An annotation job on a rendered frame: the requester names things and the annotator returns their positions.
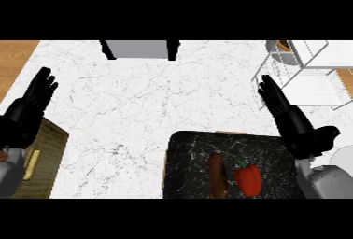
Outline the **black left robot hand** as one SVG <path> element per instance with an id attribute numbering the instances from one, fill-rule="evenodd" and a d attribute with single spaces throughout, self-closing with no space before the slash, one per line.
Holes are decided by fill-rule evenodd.
<path id="1" fill-rule="evenodd" d="M 51 70 L 42 67 L 23 96 L 13 100 L 0 116 L 0 148 L 26 148 L 31 145 L 56 88 Z"/>

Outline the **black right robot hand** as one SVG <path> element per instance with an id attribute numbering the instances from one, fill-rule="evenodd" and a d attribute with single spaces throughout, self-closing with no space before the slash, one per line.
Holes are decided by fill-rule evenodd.
<path id="1" fill-rule="evenodd" d="M 314 129 L 299 108 L 289 104 L 280 87 L 268 75 L 261 76 L 258 94 L 273 116 L 280 139 L 291 155 L 298 159 L 319 157 L 333 147 L 341 134 L 335 126 Z"/>

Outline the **black marble tray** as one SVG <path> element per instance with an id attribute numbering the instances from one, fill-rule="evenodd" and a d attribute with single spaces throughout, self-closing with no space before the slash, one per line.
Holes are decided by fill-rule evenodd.
<path id="1" fill-rule="evenodd" d="M 234 172 L 254 164 L 261 174 L 257 199 L 302 199 L 296 183 L 295 159 L 277 136 L 178 131 L 169 137 L 164 199 L 206 199 L 209 197 L 208 158 L 218 153 L 224 161 L 229 198 L 243 199 Z"/>

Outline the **red bell pepper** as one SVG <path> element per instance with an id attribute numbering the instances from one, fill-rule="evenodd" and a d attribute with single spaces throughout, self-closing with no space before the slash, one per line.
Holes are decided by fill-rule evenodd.
<path id="1" fill-rule="evenodd" d="M 234 180 L 246 197 L 260 195 L 261 192 L 261 174 L 260 168 L 254 164 L 246 164 L 237 160 L 239 169 L 234 171 Z"/>

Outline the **olive woven basket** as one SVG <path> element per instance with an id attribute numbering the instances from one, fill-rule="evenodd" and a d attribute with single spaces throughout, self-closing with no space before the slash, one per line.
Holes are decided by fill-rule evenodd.
<path id="1" fill-rule="evenodd" d="M 47 119 L 42 119 L 34 142 L 26 148 L 25 172 L 28 157 L 35 149 L 39 150 L 39 158 L 31 180 L 25 181 L 22 179 L 11 196 L 13 199 L 50 198 L 51 186 L 56 179 L 68 138 L 69 133 Z"/>

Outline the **yellow stick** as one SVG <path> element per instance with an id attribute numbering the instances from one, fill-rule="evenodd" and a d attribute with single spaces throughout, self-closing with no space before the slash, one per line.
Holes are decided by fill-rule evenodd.
<path id="1" fill-rule="evenodd" d="M 38 162 L 38 158 L 39 158 L 39 150 L 35 149 L 28 157 L 28 163 L 26 163 L 26 172 L 23 175 L 23 180 L 28 181 L 31 180 L 32 174 L 34 174 L 34 169 L 35 169 L 35 165 Z"/>

